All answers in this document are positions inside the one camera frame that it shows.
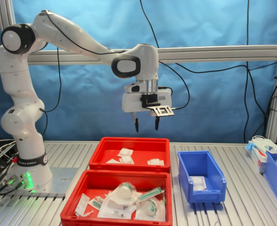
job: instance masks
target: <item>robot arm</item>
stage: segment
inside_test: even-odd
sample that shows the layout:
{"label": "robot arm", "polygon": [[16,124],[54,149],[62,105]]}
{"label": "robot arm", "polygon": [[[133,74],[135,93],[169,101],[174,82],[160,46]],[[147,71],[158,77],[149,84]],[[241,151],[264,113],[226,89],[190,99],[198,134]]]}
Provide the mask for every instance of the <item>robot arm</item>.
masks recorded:
{"label": "robot arm", "polygon": [[154,46],[139,44],[129,51],[114,52],[75,23],[48,10],[41,11],[32,24],[5,28],[1,42],[0,76],[5,92],[14,101],[14,106],[3,115],[1,125],[14,137],[19,152],[18,162],[8,171],[8,178],[13,175],[24,178],[25,172],[30,172],[32,181],[26,181],[25,190],[44,185],[52,177],[42,136],[35,128],[42,115],[39,109],[44,109],[44,104],[33,89],[27,63],[28,55],[43,49],[48,42],[103,61],[120,78],[136,77],[135,83],[125,86],[122,109],[132,114],[137,132],[135,112],[150,111],[156,116],[156,129],[161,116],[174,114],[170,91],[158,90],[158,52]]}

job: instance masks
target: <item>black cable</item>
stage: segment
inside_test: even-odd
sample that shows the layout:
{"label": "black cable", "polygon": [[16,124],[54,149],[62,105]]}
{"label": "black cable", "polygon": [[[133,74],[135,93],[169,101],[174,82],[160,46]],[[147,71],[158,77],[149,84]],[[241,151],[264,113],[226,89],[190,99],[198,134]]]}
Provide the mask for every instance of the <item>black cable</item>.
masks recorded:
{"label": "black cable", "polygon": [[151,22],[149,21],[149,19],[148,19],[148,17],[147,17],[147,15],[146,15],[146,13],[144,12],[143,6],[142,6],[142,12],[143,12],[144,16],[146,17],[147,21],[149,22],[149,25],[150,25],[151,30],[152,30],[152,32],[153,32],[153,36],[154,36],[154,39],[155,39],[156,45],[157,45],[157,47],[159,48],[159,45],[158,45],[158,42],[157,42],[157,39],[156,39],[155,32],[154,32],[153,27],[152,27],[152,24],[151,24]]}
{"label": "black cable", "polygon": [[61,88],[62,88],[62,81],[61,81],[61,71],[60,71],[60,60],[59,60],[59,48],[57,47],[57,58],[58,58],[58,70],[59,70],[59,81],[60,81],[60,88],[59,88],[59,97],[58,97],[58,102],[56,104],[56,106],[52,109],[52,110],[49,110],[49,111],[44,111],[42,108],[39,108],[40,111],[44,112],[45,113],[45,116],[46,116],[46,125],[45,125],[45,129],[42,133],[42,136],[44,135],[46,129],[47,129],[47,123],[48,123],[48,116],[47,116],[47,112],[52,112],[53,110],[55,110],[58,105],[59,105],[59,102],[60,102],[60,97],[61,97]]}
{"label": "black cable", "polygon": [[257,133],[257,131],[259,131],[259,129],[264,125],[264,122],[259,126],[259,128],[257,128],[257,130],[253,133],[252,137],[255,136],[255,134]]}
{"label": "black cable", "polygon": [[[150,25],[150,28],[151,28],[151,30],[152,30],[154,39],[155,39],[155,41],[156,41],[156,45],[157,45],[158,48],[160,48],[160,47],[159,47],[159,44],[158,44],[158,42],[157,42],[157,38],[156,38],[156,35],[155,35],[155,32],[154,32],[153,26],[152,26],[151,22],[149,21],[149,19],[148,19],[146,13],[144,12],[143,5],[142,5],[142,0],[140,0],[140,4],[141,4],[141,7],[142,7],[142,12],[143,12],[144,16],[146,17],[146,19],[147,19],[147,21],[148,21],[148,23],[149,23],[149,25]],[[247,35],[247,42],[246,42],[246,43],[247,43],[247,45],[248,45],[248,44],[249,44],[249,0],[248,0],[248,4],[247,4],[247,34],[246,34],[246,35]],[[272,63],[272,64],[269,64],[269,65],[261,66],[261,67],[258,67],[258,68],[254,68],[253,70],[259,69],[259,68],[263,68],[263,67],[267,67],[267,66],[270,66],[270,65],[274,65],[274,64],[276,64],[276,63],[277,63],[277,62]],[[266,117],[265,112],[263,111],[263,109],[261,108],[261,106],[258,104],[258,102],[257,102],[257,100],[256,100],[256,94],[255,94],[254,83],[253,83],[253,79],[252,79],[250,70],[249,70],[249,68],[248,68],[248,66],[249,66],[249,65],[248,65],[248,62],[246,63],[246,65],[237,65],[237,66],[229,67],[229,68],[225,68],[225,69],[212,70],[212,71],[203,71],[203,72],[195,72],[195,71],[192,71],[192,70],[186,68],[185,66],[179,64],[179,63],[176,63],[176,65],[182,67],[183,69],[185,69],[185,70],[187,70],[187,71],[189,71],[189,72],[191,72],[191,73],[212,73],[212,72],[226,71],[226,70],[230,70],[230,69],[237,68],[237,67],[245,67],[245,68],[247,69],[247,80],[246,80],[246,81],[248,81],[248,74],[249,74],[249,75],[250,75],[251,82],[252,82],[252,85],[253,85],[253,96],[254,96],[254,100],[255,100],[257,106],[260,108],[260,110],[261,110],[262,113],[264,114],[264,120],[265,120],[265,117]],[[247,104],[246,104],[246,90],[245,90],[244,102],[245,102],[245,107],[246,107],[246,112],[247,112],[247,121],[246,121],[246,124],[247,124],[247,123],[248,123],[248,120],[249,120],[249,113],[248,113]],[[244,142],[245,142],[245,131],[246,131],[246,127],[247,127],[247,125],[245,126],[245,130],[244,130]]]}
{"label": "black cable", "polygon": [[171,95],[173,95],[173,89],[168,86],[158,86],[158,89],[170,89],[171,90]]}
{"label": "black cable", "polygon": [[97,54],[97,55],[106,55],[106,54],[116,54],[116,53],[123,53],[124,51],[121,51],[121,52],[110,52],[110,53],[96,53],[96,52],[94,52],[94,51],[91,51],[91,50],[89,50],[89,49],[86,49],[86,48],[83,48],[83,47],[81,47],[80,45],[78,45],[77,43],[75,43],[73,40],[71,40],[66,34],[64,34],[64,32],[62,32],[62,30],[59,28],[59,27],[57,27],[57,25],[50,19],[50,17],[49,17],[49,15],[47,14],[47,16],[48,16],[48,18],[49,18],[49,20],[50,20],[50,22],[69,40],[69,41],[71,41],[73,44],[75,44],[77,47],[79,47],[79,48],[81,48],[81,49],[83,49],[83,50],[85,50],[85,51],[88,51],[88,52],[90,52],[90,53],[94,53],[94,54]]}
{"label": "black cable", "polygon": [[245,124],[245,128],[244,128],[244,143],[246,143],[246,129],[247,129],[248,121],[249,121],[249,112],[248,112],[247,103],[246,103],[247,85],[248,85],[248,72],[247,72],[247,76],[246,76],[246,85],[245,85],[245,93],[244,93],[244,104],[245,104],[245,109],[246,109],[246,113],[247,113],[247,120],[246,120],[246,124]]}
{"label": "black cable", "polygon": [[165,65],[166,67],[168,67],[169,69],[171,69],[173,72],[175,72],[175,73],[181,78],[181,80],[183,81],[183,83],[184,83],[184,85],[185,85],[185,87],[186,87],[186,89],[187,89],[187,93],[188,93],[188,95],[189,95],[189,96],[188,96],[187,103],[186,103],[184,106],[182,106],[182,107],[173,108],[173,110],[179,110],[179,109],[185,108],[185,107],[189,104],[189,102],[190,102],[190,91],[189,91],[189,88],[187,87],[187,85],[186,85],[184,79],[183,79],[183,78],[181,77],[181,75],[178,74],[173,68],[171,68],[170,66],[166,65],[165,63],[162,63],[161,61],[159,61],[159,62],[160,62],[161,64]]}
{"label": "black cable", "polygon": [[264,65],[264,66],[261,66],[261,67],[256,67],[254,69],[250,69],[250,71],[253,71],[253,70],[256,70],[256,69],[260,69],[260,68],[263,68],[263,67],[268,67],[268,66],[275,65],[275,64],[277,64],[277,62],[269,64],[269,65]]}
{"label": "black cable", "polygon": [[275,110],[275,109],[270,109],[270,111],[275,111],[275,112],[277,112],[277,110]]}

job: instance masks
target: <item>metal work table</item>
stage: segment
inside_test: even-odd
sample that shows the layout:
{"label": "metal work table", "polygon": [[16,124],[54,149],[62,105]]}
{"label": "metal work table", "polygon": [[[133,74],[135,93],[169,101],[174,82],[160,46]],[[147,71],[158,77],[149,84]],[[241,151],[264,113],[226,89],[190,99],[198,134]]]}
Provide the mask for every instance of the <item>metal work table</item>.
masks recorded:
{"label": "metal work table", "polygon": [[[76,167],[78,173],[66,198],[6,195],[0,197],[0,226],[59,226],[60,213],[98,142],[47,141],[52,167]],[[209,150],[227,179],[222,204],[186,202],[178,180],[177,151]],[[277,226],[277,198],[242,144],[171,143],[171,177],[174,226]]]}

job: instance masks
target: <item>blue curtain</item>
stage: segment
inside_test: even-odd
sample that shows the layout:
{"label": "blue curtain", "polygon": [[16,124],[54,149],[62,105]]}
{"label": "blue curtain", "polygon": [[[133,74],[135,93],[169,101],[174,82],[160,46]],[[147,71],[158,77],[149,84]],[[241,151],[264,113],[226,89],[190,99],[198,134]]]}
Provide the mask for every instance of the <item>blue curtain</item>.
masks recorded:
{"label": "blue curtain", "polygon": [[[156,45],[139,0],[14,2],[17,23],[31,23],[42,9],[49,9],[78,23],[92,37],[109,48],[133,48],[137,43]],[[178,0],[142,1],[161,48],[246,44],[247,1]],[[249,44],[277,44],[277,1],[250,1]],[[250,69],[273,62],[250,62]],[[217,70],[245,62],[183,64],[194,71]],[[218,73],[193,74],[173,67],[188,84],[190,103],[163,118],[155,131],[155,119],[138,113],[140,132],[132,117],[121,110],[123,87],[134,78],[121,80],[106,65],[62,65],[62,95],[57,109],[48,114],[46,140],[99,140],[104,136],[166,137],[179,142],[242,143],[246,122],[243,67]],[[256,97],[266,109],[272,93],[276,65],[251,71]],[[30,66],[34,88],[52,109],[58,98],[58,68]],[[159,85],[173,88],[173,107],[183,106],[188,94],[183,82],[160,65]],[[0,80],[0,119],[12,106]],[[263,123],[248,81],[247,106],[250,114],[247,138]],[[45,116],[36,123],[43,132]],[[0,126],[0,138],[10,137]]]}

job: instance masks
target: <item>red plastic bin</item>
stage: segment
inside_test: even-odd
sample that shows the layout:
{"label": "red plastic bin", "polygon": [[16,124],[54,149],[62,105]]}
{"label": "red plastic bin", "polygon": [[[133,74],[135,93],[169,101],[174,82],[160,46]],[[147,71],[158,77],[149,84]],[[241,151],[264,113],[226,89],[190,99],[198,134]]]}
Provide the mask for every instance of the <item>red plastic bin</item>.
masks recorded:
{"label": "red plastic bin", "polygon": [[[122,148],[133,150],[131,158],[134,164],[106,163],[110,159],[119,161],[117,155]],[[148,160],[160,159],[164,166],[148,165]],[[162,138],[128,138],[103,137],[93,153],[89,168],[92,170],[124,170],[170,172],[170,146],[168,139]]]}
{"label": "red plastic bin", "polygon": [[[96,195],[105,198],[104,194],[113,191],[122,182],[130,182],[138,192],[147,192],[155,187],[166,190],[166,222],[134,220],[136,211],[131,220],[97,218],[98,210],[87,206],[85,212],[94,211],[88,217],[77,217],[74,213],[79,200],[84,193],[91,199]],[[172,226],[172,198],[170,174],[163,172],[134,172],[134,171],[111,171],[111,170],[86,170],[83,172],[64,209],[61,212],[62,226]]]}

